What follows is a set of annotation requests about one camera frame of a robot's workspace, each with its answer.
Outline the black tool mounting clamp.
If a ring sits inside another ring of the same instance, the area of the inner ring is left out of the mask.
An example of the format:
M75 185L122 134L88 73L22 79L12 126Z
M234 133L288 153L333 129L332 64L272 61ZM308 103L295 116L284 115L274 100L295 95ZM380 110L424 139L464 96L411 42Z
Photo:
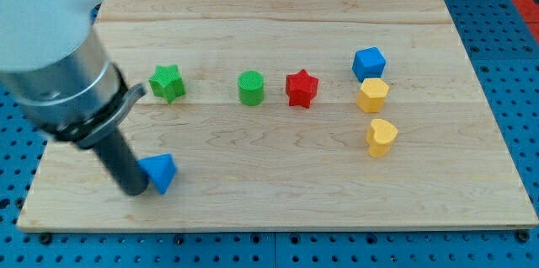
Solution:
M57 141L74 142L82 149L93 147L116 130L134 104L146 95L147 91L142 83L129 88L117 65L112 63L111 66L120 83L118 91L109 103L95 114L75 123L56 126L52 135Z

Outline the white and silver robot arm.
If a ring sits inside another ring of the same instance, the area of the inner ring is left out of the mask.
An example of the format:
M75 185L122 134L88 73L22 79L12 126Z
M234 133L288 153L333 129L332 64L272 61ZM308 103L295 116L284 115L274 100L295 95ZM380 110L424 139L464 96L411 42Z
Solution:
M146 93L129 87L93 29L104 0L1 0L1 84L54 140L92 149L124 193L148 178L119 124Z

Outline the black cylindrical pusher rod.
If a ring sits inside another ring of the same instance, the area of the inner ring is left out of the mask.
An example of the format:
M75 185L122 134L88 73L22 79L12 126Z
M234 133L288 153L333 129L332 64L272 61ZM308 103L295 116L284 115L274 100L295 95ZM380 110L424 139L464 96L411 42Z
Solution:
M119 129L96 142L93 151L125 194L138 196L147 189L147 174L139 166Z

